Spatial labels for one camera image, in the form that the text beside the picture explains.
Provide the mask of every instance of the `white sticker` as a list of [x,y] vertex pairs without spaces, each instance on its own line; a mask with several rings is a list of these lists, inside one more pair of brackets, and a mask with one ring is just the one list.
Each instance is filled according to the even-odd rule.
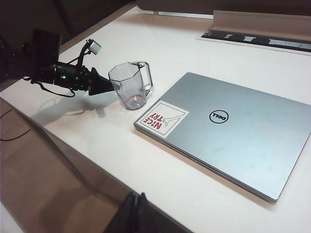
[[139,119],[137,124],[160,137],[166,138],[188,113],[184,109],[160,100]]

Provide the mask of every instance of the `black camera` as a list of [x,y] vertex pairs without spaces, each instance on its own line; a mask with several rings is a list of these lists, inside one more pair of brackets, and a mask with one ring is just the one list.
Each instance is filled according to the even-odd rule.
[[[42,83],[69,88],[72,93],[74,90],[88,91],[90,96],[114,90],[110,80],[100,76],[95,68],[89,71],[82,65],[85,55],[96,55],[101,49],[94,40],[89,39],[80,55],[68,63],[58,61],[61,36],[57,34],[34,30],[32,43],[24,44],[22,53],[10,49],[4,39],[1,40],[0,67],[8,78],[30,80],[46,91],[49,90]],[[77,64],[71,65],[75,60],[78,60]]]

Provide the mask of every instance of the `laptop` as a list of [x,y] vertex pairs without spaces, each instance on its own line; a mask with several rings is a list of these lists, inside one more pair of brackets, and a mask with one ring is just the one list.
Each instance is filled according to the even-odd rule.
[[186,73],[137,130],[276,202],[311,132],[311,106]]

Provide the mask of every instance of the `white desk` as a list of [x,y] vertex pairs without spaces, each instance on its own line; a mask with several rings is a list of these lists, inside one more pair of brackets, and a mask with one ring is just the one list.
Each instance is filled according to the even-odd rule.
[[[62,98],[24,80],[1,97],[135,191],[145,192],[193,232],[310,232],[310,139],[278,203],[271,205],[133,127],[186,72],[311,104],[311,56],[196,40],[211,23],[144,15],[134,8],[89,37],[103,49],[86,56],[85,65],[103,76],[126,61],[150,63],[155,91],[137,111],[125,110],[112,92]],[[74,58],[84,43],[64,52],[60,61]]]

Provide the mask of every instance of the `cable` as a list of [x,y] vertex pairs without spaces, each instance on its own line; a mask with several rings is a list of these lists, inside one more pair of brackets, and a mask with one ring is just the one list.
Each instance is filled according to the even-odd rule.
[[[91,51],[86,52],[83,56],[88,55],[88,54],[91,54]],[[67,62],[67,64],[70,64],[70,63],[72,63],[78,59],[79,59],[79,57],[76,57],[75,59],[71,60],[70,62]]]
[[74,93],[74,91],[73,91],[71,88],[68,88],[68,89],[69,89],[69,91],[70,91],[73,95],[72,95],[72,96],[68,96],[68,95],[63,95],[63,94],[59,94],[59,93],[52,92],[52,91],[50,91],[49,89],[46,89],[42,83],[36,82],[36,84],[39,84],[39,86],[41,87],[41,89],[42,89],[43,91],[47,91],[47,92],[53,93],[53,94],[58,95],[58,96],[63,96],[63,97],[72,98],[72,97],[74,97],[74,96],[76,95],[76,93]]
[[[0,116],[0,119],[1,119],[2,117],[4,117],[6,114],[8,114],[10,111],[12,111],[12,109],[10,109],[10,110],[7,111],[6,113],[4,113],[2,116]],[[20,136],[17,136],[17,137],[14,137],[14,138],[10,138],[10,139],[2,139],[2,138],[0,138],[0,141],[3,141],[3,142],[13,141],[13,140],[15,140],[15,139],[18,139],[18,138],[24,136],[24,135],[25,135],[26,133],[28,133],[29,131],[30,131],[30,130],[27,130],[26,132],[22,133]]]

